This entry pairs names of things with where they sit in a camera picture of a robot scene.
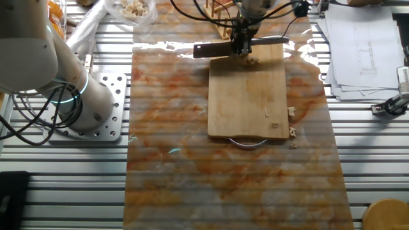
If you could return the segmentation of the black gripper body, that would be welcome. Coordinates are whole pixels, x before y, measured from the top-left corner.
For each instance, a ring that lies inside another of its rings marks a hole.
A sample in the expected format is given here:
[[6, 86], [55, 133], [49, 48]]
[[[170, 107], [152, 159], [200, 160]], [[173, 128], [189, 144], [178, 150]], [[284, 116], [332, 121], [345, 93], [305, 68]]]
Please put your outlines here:
[[231, 31], [231, 41], [235, 45], [244, 45], [251, 42], [251, 39], [259, 30], [259, 20], [245, 18], [242, 15], [236, 16], [233, 21]]

